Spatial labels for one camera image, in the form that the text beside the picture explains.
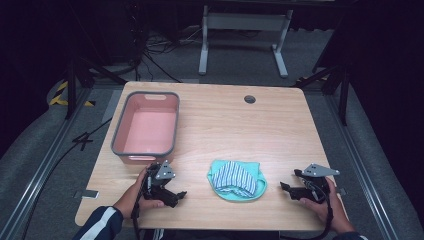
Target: round black hole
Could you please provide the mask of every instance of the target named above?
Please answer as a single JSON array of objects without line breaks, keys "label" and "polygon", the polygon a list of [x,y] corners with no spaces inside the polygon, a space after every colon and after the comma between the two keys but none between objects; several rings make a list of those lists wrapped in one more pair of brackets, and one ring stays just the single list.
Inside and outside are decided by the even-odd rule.
[{"label": "round black hole", "polygon": [[247,95],[246,97],[244,97],[244,101],[252,104],[256,102],[256,98],[252,95]]}]

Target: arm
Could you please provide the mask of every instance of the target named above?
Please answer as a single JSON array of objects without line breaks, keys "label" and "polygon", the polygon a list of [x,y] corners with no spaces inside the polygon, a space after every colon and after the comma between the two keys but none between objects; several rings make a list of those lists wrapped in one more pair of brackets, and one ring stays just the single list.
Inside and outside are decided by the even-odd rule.
[{"label": "arm", "polygon": [[[146,169],[141,171],[136,182],[125,191],[113,206],[97,208],[73,239],[107,240],[115,238],[121,231],[122,221],[131,218],[131,212],[145,175]],[[140,199],[139,204],[141,210],[164,206],[162,201],[145,200],[144,198]]]},{"label": "arm", "polygon": [[[352,223],[347,219],[346,214],[344,212],[342,203],[336,194],[336,186],[333,181],[326,178],[328,182],[328,186],[330,188],[330,203],[331,208],[333,209],[333,221],[331,222],[331,229],[337,233],[336,240],[362,240],[359,233],[356,232]],[[301,198],[300,202],[304,204],[308,209],[315,212],[319,219],[322,222],[325,222],[327,219],[327,205],[325,203],[318,204],[313,202],[307,198]]]}]

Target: hand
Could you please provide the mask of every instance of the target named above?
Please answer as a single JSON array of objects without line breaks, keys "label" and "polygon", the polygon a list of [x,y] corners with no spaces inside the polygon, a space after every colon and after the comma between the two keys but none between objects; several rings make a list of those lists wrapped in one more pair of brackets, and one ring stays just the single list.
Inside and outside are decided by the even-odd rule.
[{"label": "hand", "polygon": [[[330,188],[329,199],[330,199],[331,208],[333,209],[333,216],[334,216],[333,221],[331,222],[331,228],[337,234],[341,234],[344,232],[354,232],[355,228],[347,219],[346,214],[343,210],[342,203],[340,199],[337,197],[336,186],[334,185],[334,182],[331,181],[329,178],[326,178],[326,180]],[[318,204],[307,198],[301,198],[300,202],[303,203],[307,208],[315,212],[322,222],[324,223],[326,222],[327,214],[328,214],[328,208],[327,208],[326,202]]]},{"label": "hand", "polygon": [[[140,172],[137,177],[137,180],[133,185],[131,185],[127,191],[122,195],[122,197],[113,205],[115,208],[121,211],[124,219],[131,218],[131,212],[134,207],[135,200],[140,190],[141,183],[143,182],[144,176],[146,175],[146,168]],[[143,197],[140,198],[138,202],[140,204],[140,209],[149,209],[149,208],[158,208],[163,207],[165,204],[160,200],[145,200]]]}]

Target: folded cloth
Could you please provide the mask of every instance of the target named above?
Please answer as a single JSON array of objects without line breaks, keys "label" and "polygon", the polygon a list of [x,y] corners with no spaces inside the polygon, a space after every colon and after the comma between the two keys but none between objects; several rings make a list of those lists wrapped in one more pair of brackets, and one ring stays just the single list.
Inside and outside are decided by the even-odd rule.
[{"label": "folded cloth", "polygon": [[267,182],[257,162],[215,160],[208,172],[213,190],[231,201],[257,199],[265,192]]}]

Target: person's left hand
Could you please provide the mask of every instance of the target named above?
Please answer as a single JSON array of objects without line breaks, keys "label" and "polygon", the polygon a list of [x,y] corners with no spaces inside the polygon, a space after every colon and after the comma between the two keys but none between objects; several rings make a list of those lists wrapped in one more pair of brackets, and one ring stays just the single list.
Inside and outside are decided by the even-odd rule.
[{"label": "person's left hand", "polygon": [[[131,212],[134,207],[135,200],[140,190],[141,183],[143,182],[144,176],[146,175],[146,168],[140,172],[137,177],[137,180],[133,185],[131,185],[127,191],[122,195],[122,197],[113,205],[115,208],[121,211],[124,219],[131,218]],[[140,209],[149,209],[149,208],[159,208],[165,206],[165,204],[160,200],[145,200],[143,197],[140,198],[138,202],[140,204]]]}]

